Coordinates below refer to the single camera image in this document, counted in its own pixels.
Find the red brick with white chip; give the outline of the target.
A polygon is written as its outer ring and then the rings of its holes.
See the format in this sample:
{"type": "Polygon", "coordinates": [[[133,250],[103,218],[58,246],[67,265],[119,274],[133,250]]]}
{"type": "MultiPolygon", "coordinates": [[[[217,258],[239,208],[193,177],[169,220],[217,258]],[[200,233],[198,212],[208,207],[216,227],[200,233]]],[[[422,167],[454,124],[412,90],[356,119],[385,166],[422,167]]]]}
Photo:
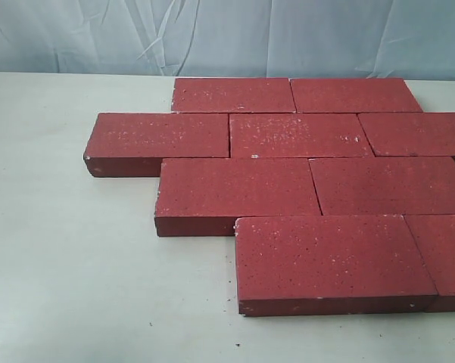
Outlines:
{"type": "Polygon", "coordinates": [[[233,113],[229,136],[235,158],[374,156],[352,113],[233,113]]]}

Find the front large red brick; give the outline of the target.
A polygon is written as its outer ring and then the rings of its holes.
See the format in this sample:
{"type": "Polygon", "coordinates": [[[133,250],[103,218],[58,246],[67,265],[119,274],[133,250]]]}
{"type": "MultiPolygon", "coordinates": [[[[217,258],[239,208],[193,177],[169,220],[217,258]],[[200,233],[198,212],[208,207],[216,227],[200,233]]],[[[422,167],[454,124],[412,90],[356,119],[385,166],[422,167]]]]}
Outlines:
{"type": "Polygon", "coordinates": [[[240,218],[235,267],[248,317],[421,312],[438,295],[397,215],[240,218]]]}

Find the angled red brick under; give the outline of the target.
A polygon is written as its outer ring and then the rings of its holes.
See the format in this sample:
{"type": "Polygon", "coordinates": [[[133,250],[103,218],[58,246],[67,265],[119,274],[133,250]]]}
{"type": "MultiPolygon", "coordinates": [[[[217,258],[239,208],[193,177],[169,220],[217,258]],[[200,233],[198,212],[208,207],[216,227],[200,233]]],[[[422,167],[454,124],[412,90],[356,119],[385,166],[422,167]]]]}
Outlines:
{"type": "Polygon", "coordinates": [[[455,113],[360,113],[377,157],[451,157],[455,161],[455,113]]]}

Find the white backdrop curtain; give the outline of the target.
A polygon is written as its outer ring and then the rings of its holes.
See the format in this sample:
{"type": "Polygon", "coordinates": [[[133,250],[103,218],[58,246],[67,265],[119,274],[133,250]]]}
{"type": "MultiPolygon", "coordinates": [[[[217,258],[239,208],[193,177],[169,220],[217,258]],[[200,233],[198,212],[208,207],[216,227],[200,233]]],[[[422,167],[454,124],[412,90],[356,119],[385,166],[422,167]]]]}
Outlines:
{"type": "Polygon", "coordinates": [[[455,1],[0,1],[0,71],[455,80],[455,1]]]}

